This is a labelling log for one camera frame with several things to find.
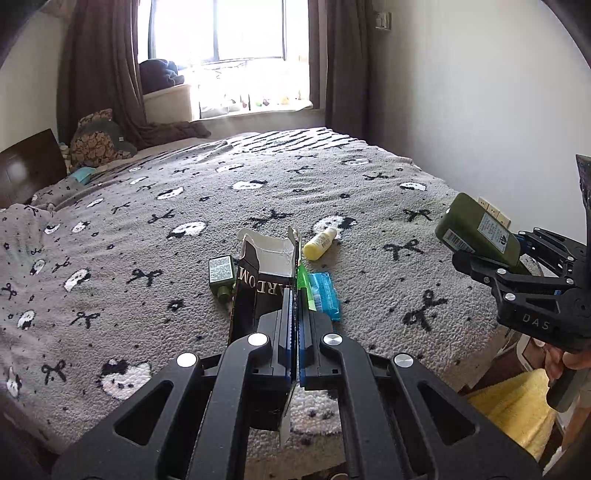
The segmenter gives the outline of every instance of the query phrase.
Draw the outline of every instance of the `gray blanket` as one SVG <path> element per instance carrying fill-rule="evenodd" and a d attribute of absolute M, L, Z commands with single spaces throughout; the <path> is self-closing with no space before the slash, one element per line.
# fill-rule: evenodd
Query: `gray blanket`
<path fill-rule="evenodd" d="M 329 271 L 342 329 L 372 353 L 416 355 L 453 388 L 505 341 L 490 291 L 434 236 L 455 193 L 408 158 L 320 128 L 247 134 L 65 179 L 0 213 L 3 394 L 62 449 L 180 352 L 223 351 L 229 315 L 207 260 L 242 227 L 339 240 Z M 293 478 L 343 461 L 337 402 L 296 389 L 291 436 L 251 433 L 247 472 Z"/>

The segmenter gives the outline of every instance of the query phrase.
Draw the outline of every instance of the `bottle label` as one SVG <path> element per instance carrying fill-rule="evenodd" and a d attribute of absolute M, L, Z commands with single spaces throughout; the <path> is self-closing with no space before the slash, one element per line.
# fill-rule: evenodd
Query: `bottle label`
<path fill-rule="evenodd" d="M 209 283 L 233 278 L 230 257 L 212 258 L 209 261 Z"/>
<path fill-rule="evenodd" d="M 478 226 L 478 231 L 492 243 L 499 252 L 505 253 L 507 242 L 509 241 L 509 232 L 495 221 L 488 213 L 485 213 Z"/>
<path fill-rule="evenodd" d="M 464 252 L 474 253 L 474 249 L 468 245 L 461 237 L 453 230 L 447 230 L 443 235 L 443 241 L 452 247 L 455 251 L 464 250 Z"/>
<path fill-rule="evenodd" d="M 321 233 L 320 236 L 316 239 L 316 243 L 320 248 L 328 248 L 330 242 L 330 237 L 325 233 Z"/>

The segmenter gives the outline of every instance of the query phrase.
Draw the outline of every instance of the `blue cloth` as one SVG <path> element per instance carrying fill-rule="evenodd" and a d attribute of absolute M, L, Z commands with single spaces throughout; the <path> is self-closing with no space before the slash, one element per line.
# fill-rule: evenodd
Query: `blue cloth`
<path fill-rule="evenodd" d="M 317 312 L 324 312 L 333 322 L 340 322 L 340 303 L 328 272 L 308 275 Z"/>
<path fill-rule="evenodd" d="M 78 183 L 86 185 L 88 182 L 90 182 L 90 177 L 95 171 L 96 168 L 82 167 L 72 173 L 70 177 L 74 177 L 76 180 L 78 180 Z"/>

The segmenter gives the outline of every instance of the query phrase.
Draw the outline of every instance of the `paper tag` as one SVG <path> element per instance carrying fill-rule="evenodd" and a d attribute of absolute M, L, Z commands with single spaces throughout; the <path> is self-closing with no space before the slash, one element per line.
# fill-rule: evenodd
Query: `paper tag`
<path fill-rule="evenodd" d="M 445 232 L 445 235 L 443 235 L 443 241 L 456 251 L 464 250 L 464 252 L 471 254 L 475 252 L 475 250 L 464 240 L 462 240 L 461 237 L 453 230 L 448 229 L 447 232 Z"/>
<path fill-rule="evenodd" d="M 291 409 L 288 407 L 286 414 L 281 419 L 281 425 L 279 426 L 279 445 L 281 448 L 285 446 L 287 440 L 290 437 L 291 431 Z"/>
<path fill-rule="evenodd" d="M 228 280 L 233 276 L 232 258 L 229 255 L 209 260 L 209 283 Z"/>
<path fill-rule="evenodd" d="M 505 253 L 507 242 L 509 241 L 509 232 L 505 230 L 488 213 L 485 213 L 478 226 L 478 231 L 492 243 L 499 252 Z"/>

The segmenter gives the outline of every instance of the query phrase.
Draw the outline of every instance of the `brown curtain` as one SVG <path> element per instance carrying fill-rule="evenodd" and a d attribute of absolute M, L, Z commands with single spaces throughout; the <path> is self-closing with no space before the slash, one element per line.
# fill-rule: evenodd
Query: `brown curtain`
<path fill-rule="evenodd" d="M 139 78 L 139 0 L 78 0 L 66 36 L 57 90 L 60 141 L 78 120 L 105 108 L 139 150 L 189 137 L 207 138 L 199 122 L 149 125 Z"/>
<path fill-rule="evenodd" d="M 371 29 L 375 24 L 372 2 L 326 0 L 326 15 L 326 126 L 366 139 Z"/>

